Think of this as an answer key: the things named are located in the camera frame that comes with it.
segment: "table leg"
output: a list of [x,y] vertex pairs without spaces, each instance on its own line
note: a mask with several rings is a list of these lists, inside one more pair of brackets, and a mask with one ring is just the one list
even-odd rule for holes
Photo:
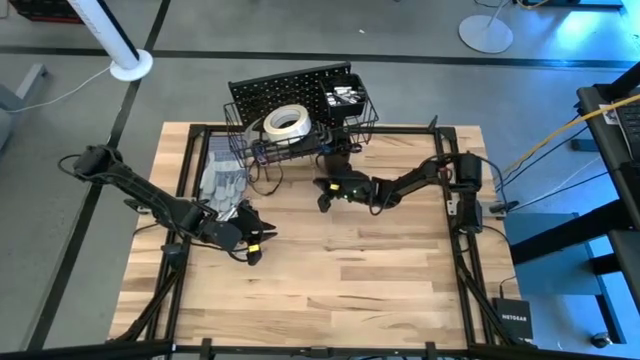
[[628,229],[631,219],[622,201],[615,200],[553,229],[511,246],[513,264],[522,264],[606,234]]

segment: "white label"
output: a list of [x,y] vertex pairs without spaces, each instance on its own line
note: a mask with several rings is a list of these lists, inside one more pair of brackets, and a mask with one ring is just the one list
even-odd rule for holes
[[[610,105],[611,104],[600,104],[600,109],[604,109]],[[604,121],[607,125],[620,125],[620,121],[618,121],[618,112],[615,109],[606,111],[602,116],[604,116]]]

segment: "black metal frame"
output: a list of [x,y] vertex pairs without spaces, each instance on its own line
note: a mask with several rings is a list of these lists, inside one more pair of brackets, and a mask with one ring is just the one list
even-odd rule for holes
[[[192,155],[194,153],[196,139],[202,137],[202,147],[198,152],[199,159],[196,168],[196,178],[193,183],[192,196],[199,196],[199,183],[202,179],[202,173],[205,166],[205,160],[208,151],[208,141],[213,133],[226,133],[227,127],[224,125],[192,125],[189,129],[185,154],[183,157],[180,176],[178,179],[178,188],[176,196],[184,196],[188,174],[191,165]],[[447,140],[450,150],[448,153],[459,152],[456,131],[453,127],[375,127],[373,133],[376,134],[413,134],[413,135],[430,135],[434,137],[437,155],[445,154],[443,139]],[[478,254],[477,242],[474,234],[466,234],[469,243],[469,257],[471,260],[472,272],[470,272],[465,264],[462,249],[459,243],[460,234],[453,231],[454,215],[447,212],[446,202],[453,199],[453,193],[449,187],[449,180],[445,174],[443,176],[442,192],[444,196],[443,206],[447,213],[447,225],[449,227],[449,236],[451,240],[451,249],[453,252],[454,268],[456,271],[456,279],[458,292],[460,295],[460,310],[462,312],[462,320],[464,325],[465,338],[468,349],[458,350],[438,350],[435,343],[425,342],[424,348],[339,348],[339,347],[269,347],[269,346],[215,346],[212,340],[205,338],[201,345],[182,346],[173,344],[175,331],[180,311],[180,300],[182,289],[185,281],[186,266],[188,262],[181,263],[182,267],[171,269],[169,264],[170,258],[165,254],[160,263],[158,279],[156,284],[156,294],[162,299],[163,294],[166,295],[168,282],[175,282],[173,286],[173,294],[168,311],[168,321],[165,334],[161,339],[155,339],[158,327],[158,317],[160,316],[160,306],[148,306],[153,308],[151,316],[145,316],[145,323],[135,323],[136,329],[140,326],[147,325],[147,331],[144,341],[137,341],[135,336],[120,337],[118,339],[108,341],[101,345],[89,345],[80,347],[69,347],[47,350],[31,350],[25,352],[0,354],[2,359],[138,359],[141,357],[157,356],[161,353],[167,355],[167,359],[171,358],[173,353],[192,353],[200,354],[200,359],[213,359],[217,354],[254,354],[254,355],[287,355],[287,356],[306,356],[311,358],[329,358],[332,356],[414,356],[421,357],[424,360],[436,360],[439,357],[463,357],[474,359],[618,359],[606,356],[583,355],[568,352],[538,350],[537,348],[525,345],[514,339],[508,329],[500,322],[500,319],[486,298],[484,281],[482,276],[482,267]],[[176,242],[176,234],[173,231],[167,233],[166,244]],[[188,256],[189,243],[185,245],[186,254]],[[476,342],[473,318],[471,315],[471,306],[469,303],[469,295],[471,292],[481,309],[482,326],[484,330],[486,344]],[[501,345],[496,345],[495,335],[500,339]]]
[[[189,166],[192,162],[191,156],[193,154],[196,138],[199,136],[203,137],[203,143],[199,152],[199,159],[197,163],[196,178],[194,179],[194,183],[192,184],[193,192],[191,194],[193,197],[197,198],[199,196],[199,184],[202,179],[205,159],[206,159],[207,151],[209,148],[208,141],[213,133],[215,132],[226,133],[227,130],[228,130],[228,127],[222,126],[222,125],[192,125],[190,127],[189,137],[188,137],[188,141],[185,148],[185,156],[183,158],[183,164],[180,171],[180,178],[178,180],[178,189],[177,189],[176,196],[184,196],[184,191],[187,184],[187,175],[189,173]],[[441,156],[445,154],[445,150],[444,150],[445,144],[443,142],[443,139],[445,139],[448,142],[448,145],[450,148],[450,150],[447,151],[448,153],[459,152],[456,130],[453,127],[437,127],[437,128],[436,127],[434,128],[374,127],[372,131],[373,133],[431,135],[434,137],[434,140],[435,140],[435,148],[436,148],[437,155]],[[442,176],[443,176],[442,180],[444,184],[444,186],[442,186],[442,191],[443,191],[443,196],[445,200],[443,202],[443,205],[444,205],[444,211],[447,212],[446,201],[453,199],[453,193],[449,188],[449,180],[447,179],[446,175],[443,174]],[[495,312],[495,310],[493,309],[493,307],[491,306],[491,304],[486,298],[484,279],[482,275],[482,266],[480,264],[480,256],[478,253],[475,234],[466,234],[466,238],[469,244],[471,268],[473,272],[473,274],[471,274],[465,265],[465,260],[462,255],[463,253],[459,243],[460,235],[453,230],[454,217],[455,217],[454,215],[449,215],[447,212],[447,225],[449,227],[449,236],[451,240],[451,248],[453,252],[454,267],[456,271],[456,279],[457,279],[457,285],[458,285],[457,287],[458,287],[458,292],[460,296],[462,320],[463,320],[463,326],[464,326],[464,332],[465,332],[465,338],[466,338],[467,344],[471,345],[471,344],[477,343],[475,338],[475,333],[474,333],[473,318],[471,315],[471,305],[469,302],[469,295],[468,295],[468,293],[471,292],[476,298],[476,300],[478,301],[479,306],[482,310],[481,321],[482,321],[482,327],[483,327],[484,336],[485,336],[485,342],[488,345],[495,345],[496,344],[495,335],[494,335],[494,332],[495,332],[501,338],[501,341],[503,344],[516,345],[517,341],[514,341],[514,339],[509,335],[508,330],[504,328],[504,326],[500,322],[500,319],[498,318],[497,313]],[[176,234],[173,232],[169,232],[167,234],[166,244],[174,243],[175,240],[176,240]],[[188,252],[189,252],[188,244],[186,246],[186,252],[188,256]],[[163,256],[160,272],[158,274],[156,292],[162,288],[163,281],[169,275],[169,272],[170,272],[170,268],[168,266],[168,261],[165,255]],[[172,340],[175,337],[175,329],[177,325],[178,313],[180,308],[179,306],[180,297],[182,295],[182,286],[184,284],[185,275],[186,275],[186,271],[180,271],[179,278],[176,281],[176,285],[174,287],[174,291],[171,299],[171,305],[168,313],[167,328],[166,328],[165,337],[163,338],[163,340]],[[157,317],[159,315],[159,311],[160,310],[158,309],[158,313],[156,313],[155,316],[152,318],[152,321],[150,322],[147,328],[147,334],[145,336],[146,340],[151,340],[151,339],[154,339],[155,337],[155,333],[158,325]],[[210,339],[204,339],[204,343],[207,343],[207,341],[210,341]],[[183,351],[188,350],[188,351],[195,352],[196,349],[199,349],[200,351],[202,349],[202,346],[200,347],[199,346],[193,346],[193,347],[180,346],[179,349]],[[341,348],[326,348],[326,347],[315,347],[315,348],[314,347],[311,347],[311,348],[211,347],[210,353],[211,354],[219,353],[220,351],[225,349],[230,350],[231,353],[236,353],[236,354],[237,353],[256,353],[255,351],[259,351],[258,353],[263,353],[262,351],[264,351],[270,354],[273,354],[273,353],[287,354],[287,355],[296,354],[296,355],[305,355],[305,356],[319,357],[319,358],[330,357],[333,355],[345,355],[345,356],[358,356],[358,355],[394,356],[395,355],[395,356],[421,356],[421,357],[429,358],[427,352],[429,352],[431,355],[435,355],[435,344],[433,343],[425,343],[425,349],[415,349],[415,350],[376,349],[376,348],[341,349]],[[446,356],[468,356],[469,354],[466,352],[467,350],[457,350],[452,352],[437,351],[437,356],[445,356],[445,355]]]

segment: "white tape roll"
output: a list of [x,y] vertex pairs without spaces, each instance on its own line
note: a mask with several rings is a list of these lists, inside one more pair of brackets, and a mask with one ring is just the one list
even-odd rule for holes
[[[286,123],[295,121],[286,127]],[[264,119],[264,131],[271,141],[289,140],[290,144],[300,141],[304,135],[311,130],[311,119],[309,112],[304,106],[287,105],[279,107],[271,112]]]

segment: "gray floor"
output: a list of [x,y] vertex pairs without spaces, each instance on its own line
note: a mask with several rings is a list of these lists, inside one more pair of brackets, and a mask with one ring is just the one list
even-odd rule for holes
[[[108,1],[139,47],[159,3]],[[177,3],[169,9],[156,49],[487,56],[466,48],[456,33],[465,16],[490,12],[471,0]],[[637,18],[640,11],[628,9],[621,15],[551,8],[526,12],[509,6],[501,18],[514,30],[515,43],[498,56],[636,60],[640,31],[630,18],[633,14]],[[82,26],[31,23],[15,14],[0,20],[0,33],[10,35],[2,36],[0,45],[99,47]],[[15,88],[34,62],[45,63],[51,72],[34,102],[68,91],[108,65],[108,59],[101,57],[5,54],[0,55],[0,81]],[[126,162],[147,176],[164,121],[222,121],[222,105],[231,100],[228,81],[322,64],[326,63],[156,59],[153,71],[141,84],[119,148]],[[573,117],[578,87],[608,82],[621,74],[606,69],[395,63],[353,63],[353,70],[364,79],[382,122],[424,124],[437,114],[442,124],[480,125],[489,155],[501,167]],[[58,172],[55,162],[88,144],[106,141],[126,88],[127,84],[105,75],[65,101],[31,111],[0,158],[4,243],[0,273],[5,275],[0,278],[0,352],[24,346],[86,192],[85,185]],[[533,199],[595,156],[559,149],[541,161],[538,172],[507,187],[507,195],[522,202]],[[602,170],[602,163],[596,161],[571,183]],[[524,211],[585,212],[614,197],[610,182],[603,177]],[[103,191],[47,346],[104,340],[136,222],[122,199],[113,189]],[[549,327],[556,326],[553,316],[545,320]],[[601,324],[589,326],[594,332]],[[583,339],[583,329],[570,332],[564,349],[592,350]],[[552,337],[541,337],[540,345],[557,349]],[[618,348],[616,354],[625,354],[625,350]]]

